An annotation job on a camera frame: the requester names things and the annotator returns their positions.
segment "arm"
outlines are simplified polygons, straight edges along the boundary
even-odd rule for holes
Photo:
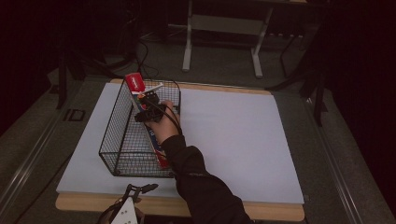
[[[242,201],[206,170],[201,151],[186,147],[184,136],[178,134],[168,117],[163,116],[159,123],[151,122],[148,126],[162,143],[176,173],[177,192],[187,202],[194,223],[251,223]]]

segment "wire basket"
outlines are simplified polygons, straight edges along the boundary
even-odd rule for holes
[[[180,89],[176,82],[161,81],[163,87],[156,91],[160,101],[174,103],[174,112],[180,114]],[[160,81],[145,80],[147,88],[157,86]],[[170,168],[163,169],[154,151],[143,123],[135,122],[138,113],[132,103],[132,94],[126,82],[122,82],[105,136],[99,150],[107,169],[114,176],[173,177]]]

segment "white paper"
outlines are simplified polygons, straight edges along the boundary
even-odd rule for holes
[[[57,191],[123,194],[128,184],[156,183],[148,196],[179,197],[174,179],[115,177],[100,159],[119,89],[106,84]],[[182,89],[181,126],[209,173],[243,201],[304,203],[273,96]]]

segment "black device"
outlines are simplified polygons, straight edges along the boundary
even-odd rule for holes
[[[159,122],[163,117],[166,110],[166,105],[160,105],[160,98],[154,91],[146,92],[142,94],[142,98],[139,99],[140,104],[145,106],[146,109],[137,113],[134,116],[136,122],[155,121]]]

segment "wooden table edge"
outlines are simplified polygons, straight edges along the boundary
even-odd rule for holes
[[[122,195],[94,193],[60,193],[56,208],[64,211],[103,212]],[[137,203],[147,215],[189,217],[186,202],[181,198],[141,196]],[[253,220],[301,221],[304,219],[302,204],[243,202],[245,211]]]
[[[110,81],[110,83],[121,84],[122,81],[123,81],[123,79],[112,79]],[[227,92],[271,95],[271,92],[269,92],[269,91],[258,90],[258,89],[248,89],[246,87],[221,86],[221,85],[187,83],[187,82],[177,82],[177,85],[181,89],[192,89],[192,90],[201,90],[201,91],[227,91]]]

